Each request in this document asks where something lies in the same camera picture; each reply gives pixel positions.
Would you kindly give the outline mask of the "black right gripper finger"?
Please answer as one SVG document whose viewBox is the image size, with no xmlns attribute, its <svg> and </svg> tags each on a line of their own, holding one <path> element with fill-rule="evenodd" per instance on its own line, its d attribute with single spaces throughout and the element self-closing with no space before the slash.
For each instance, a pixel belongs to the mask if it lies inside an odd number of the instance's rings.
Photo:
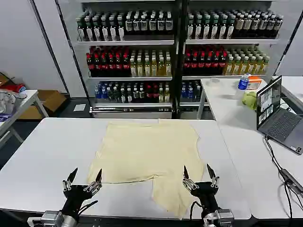
<svg viewBox="0 0 303 227">
<path fill-rule="evenodd" d="M 184 166 L 182 183 L 187 190 L 196 190 L 199 188 L 199 186 L 189 178 L 186 166 Z"/>
<path fill-rule="evenodd" d="M 217 182 L 218 182 L 219 176 L 217 176 L 215 174 L 214 170 L 209 166 L 209 164 L 207 164 L 207 170 L 208 170 L 209 176 L 212 180 L 211 187 L 218 188 Z"/>
</svg>

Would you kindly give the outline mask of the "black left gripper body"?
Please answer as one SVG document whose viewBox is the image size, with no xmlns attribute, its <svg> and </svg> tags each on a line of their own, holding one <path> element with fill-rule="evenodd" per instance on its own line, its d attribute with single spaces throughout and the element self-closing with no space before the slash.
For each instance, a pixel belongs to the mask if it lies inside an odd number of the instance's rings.
<svg viewBox="0 0 303 227">
<path fill-rule="evenodd" d="M 82 205 L 84 201 L 90 200 L 96 193 L 85 192 L 86 185 L 72 185 L 70 191 L 65 191 L 66 202 L 61 209 L 63 215 L 70 217 L 79 217 L 84 211 L 96 204 L 98 201 L 93 201 L 89 204 Z"/>
</svg>

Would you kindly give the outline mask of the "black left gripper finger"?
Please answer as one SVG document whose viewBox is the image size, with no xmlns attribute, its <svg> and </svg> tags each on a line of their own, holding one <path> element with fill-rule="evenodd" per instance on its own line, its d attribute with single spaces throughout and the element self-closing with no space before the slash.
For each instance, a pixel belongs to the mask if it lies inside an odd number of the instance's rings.
<svg viewBox="0 0 303 227">
<path fill-rule="evenodd" d="M 62 183 L 63 183 L 63 190 L 64 191 L 70 191 L 71 190 L 71 185 L 72 185 L 72 182 L 74 181 L 75 179 L 75 176 L 76 176 L 76 173 L 78 171 L 78 168 L 75 168 L 68 176 L 67 180 L 63 180 Z"/>
<path fill-rule="evenodd" d="M 85 192 L 91 192 L 91 193 L 97 193 L 100 188 L 102 187 L 102 169 L 97 174 L 96 180 L 89 184 L 84 191 Z"/>
</svg>

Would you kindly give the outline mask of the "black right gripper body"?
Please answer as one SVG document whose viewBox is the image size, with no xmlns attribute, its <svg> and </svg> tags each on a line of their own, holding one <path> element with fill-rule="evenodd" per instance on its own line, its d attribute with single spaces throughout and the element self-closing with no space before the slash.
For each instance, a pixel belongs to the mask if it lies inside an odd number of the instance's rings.
<svg viewBox="0 0 303 227">
<path fill-rule="evenodd" d="M 215 198 L 219 188 L 211 185 L 211 182 L 197 182 L 196 187 L 190 190 L 200 200 L 204 213 L 213 213 L 220 208 Z"/>
</svg>

